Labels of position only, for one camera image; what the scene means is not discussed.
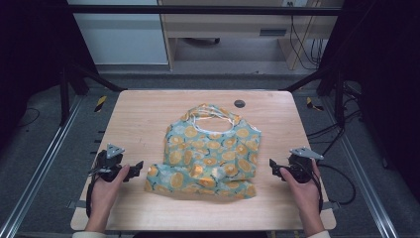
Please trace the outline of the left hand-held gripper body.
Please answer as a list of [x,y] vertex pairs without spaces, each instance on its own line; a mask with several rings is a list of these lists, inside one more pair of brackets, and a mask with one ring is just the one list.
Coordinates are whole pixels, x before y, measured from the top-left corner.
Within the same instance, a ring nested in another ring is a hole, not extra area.
[[94,167],[88,172],[90,176],[100,176],[105,181],[111,182],[121,169],[124,148],[108,143],[95,159]]

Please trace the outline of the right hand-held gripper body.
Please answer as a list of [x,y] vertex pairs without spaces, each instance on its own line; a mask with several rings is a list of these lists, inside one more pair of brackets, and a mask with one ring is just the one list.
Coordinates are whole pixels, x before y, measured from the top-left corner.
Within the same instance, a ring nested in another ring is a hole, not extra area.
[[323,160],[324,157],[309,148],[301,147],[290,150],[289,172],[299,183],[307,183],[312,178],[312,159]]

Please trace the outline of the teal orange-print fabric bag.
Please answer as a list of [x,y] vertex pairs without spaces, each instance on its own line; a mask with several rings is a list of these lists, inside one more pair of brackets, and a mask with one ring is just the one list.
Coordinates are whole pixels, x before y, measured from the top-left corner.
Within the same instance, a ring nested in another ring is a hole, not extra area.
[[163,161],[149,167],[145,190],[252,198],[261,135],[217,105],[191,108],[167,127]]

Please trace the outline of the person's right hand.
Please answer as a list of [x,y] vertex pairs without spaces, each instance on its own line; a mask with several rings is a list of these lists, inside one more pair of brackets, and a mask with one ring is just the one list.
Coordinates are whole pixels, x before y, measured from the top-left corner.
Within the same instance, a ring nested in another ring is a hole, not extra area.
[[312,163],[312,179],[307,183],[299,183],[287,169],[280,173],[287,182],[301,215],[319,216],[322,210],[320,204],[320,172],[314,159]]

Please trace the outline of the person's left hand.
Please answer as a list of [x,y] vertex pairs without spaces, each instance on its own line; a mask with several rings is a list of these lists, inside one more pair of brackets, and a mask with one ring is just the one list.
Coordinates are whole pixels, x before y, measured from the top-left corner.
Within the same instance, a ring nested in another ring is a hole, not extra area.
[[128,174],[129,169],[129,165],[124,165],[111,182],[105,181],[103,178],[98,178],[96,180],[91,194],[91,218],[107,217],[109,215],[120,186]]

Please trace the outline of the yellow black tape strip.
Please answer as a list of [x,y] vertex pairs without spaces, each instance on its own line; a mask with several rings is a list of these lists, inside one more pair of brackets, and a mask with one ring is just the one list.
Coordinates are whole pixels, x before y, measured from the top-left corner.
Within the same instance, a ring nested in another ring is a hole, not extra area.
[[313,102],[312,102],[312,99],[310,97],[306,98],[306,105],[307,105],[307,108],[314,109],[314,110],[317,110],[317,111],[324,111],[324,107],[319,106],[319,105],[318,106],[314,105]]
[[106,95],[102,95],[98,99],[97,104],[96,104],[95,109],[94,109],[94,112],[100,112],[101,111],[101,109],[102,109],[102,107],[103,107],[106,99],[107,99],[107,96]]

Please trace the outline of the black curtain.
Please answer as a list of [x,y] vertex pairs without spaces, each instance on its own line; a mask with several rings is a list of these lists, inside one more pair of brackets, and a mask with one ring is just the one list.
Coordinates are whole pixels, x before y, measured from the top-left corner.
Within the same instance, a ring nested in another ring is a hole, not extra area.
[[96,66],[74,16],[47,10],[67,0],[0,0],[0,152],[10,144],[29,99],[59,84],[66,59]]
[[420,202],[420,0],[344,0],[322,64],[340,57],[362,87],[361,108],[382,152]]

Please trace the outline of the white cabinet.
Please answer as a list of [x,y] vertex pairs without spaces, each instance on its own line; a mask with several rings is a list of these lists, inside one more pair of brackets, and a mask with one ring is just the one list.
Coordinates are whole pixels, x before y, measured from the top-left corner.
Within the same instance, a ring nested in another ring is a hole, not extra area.
[[167,64],[159,14],[74,14],[93,61]]

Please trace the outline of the light wooden desk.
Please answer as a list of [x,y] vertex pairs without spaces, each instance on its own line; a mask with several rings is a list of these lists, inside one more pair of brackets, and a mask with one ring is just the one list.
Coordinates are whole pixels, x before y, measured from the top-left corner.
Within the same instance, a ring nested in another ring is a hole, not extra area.
[[[344,0],[157,0],[160,6],[245,6],[340,8]],[[165,36],[181,38],[274,38],[278,40],[290,69],[304,59],[303,45],[308,40],[327,40],[335,16],[282,15],[188,15],[163,14]]]

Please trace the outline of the aluminium floor rail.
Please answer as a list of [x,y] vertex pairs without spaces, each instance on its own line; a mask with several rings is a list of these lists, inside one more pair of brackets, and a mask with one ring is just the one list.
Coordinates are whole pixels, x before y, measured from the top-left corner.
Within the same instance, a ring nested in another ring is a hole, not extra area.
[[0,227],[0,238],[14,238],[16,235],[20,225],[23,222],[23,219],[25,218],[29,208],[34,201],[35,196],[43,184],[51,165],[55,160],[56,154],[58,153],[70,127],[73,124],[75,117],[78,114],[80,104],[82,103],[83,99],[83,96],[74,97],[74,101],[70,107],[69,115],[58,127],[52,141],[49,143],[49,146],[44,153],[44,156],[42,157],[35,172],[26,185],[13,211]]
[[354,102],[345,111],[344,128],[338,128],[338,139],[326,153],[325,172],[339,182],[327,182],[331,198],[345,203],[335,211],[338,218],[334,232],[356,238],[400,238],[374,187],[375,169],[364,166],[373,151],[361,112]]

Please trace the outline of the black frame strut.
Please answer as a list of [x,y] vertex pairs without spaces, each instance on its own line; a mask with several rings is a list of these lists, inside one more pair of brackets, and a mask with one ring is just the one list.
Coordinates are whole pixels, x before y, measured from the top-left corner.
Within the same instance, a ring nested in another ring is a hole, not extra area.
[[93,81],[105,86],[114,92],[122,92],[124,87],[118,86],[98,73],[86,69],[76,63],[69,63],[64,66],[58,74],[59,77],[59,91],[60,91],[60,106],[61,106],[61,119],[59,125],[62,126],[69,119],[70,105],[68,87],[71,86],[77,95],[86,95],[89,91],[85,79],[89,78]]
[[313,73],[305,76],[303,79],[282,88],[282,91],[293,92],[300,87],[320,79],[320,83],[316,92],[320,96],[329,95],[332,89],[335,89],[335,102],[334,102],[334,118],[338,125],[343,128],[345,125],[344,115],[344,80],[341,70],[336,66],[324,66],[317,69]]

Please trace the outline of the black horizontal frame bar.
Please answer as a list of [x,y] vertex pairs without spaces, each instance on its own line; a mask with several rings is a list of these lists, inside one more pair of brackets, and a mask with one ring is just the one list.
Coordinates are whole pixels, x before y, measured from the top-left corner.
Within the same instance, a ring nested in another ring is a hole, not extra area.
[[339,16],[341,8],[245,7],[245,6],[152,6],[152,5],[68,5],[72,13],[88,14],[188,14],[188,15],[282,15]]

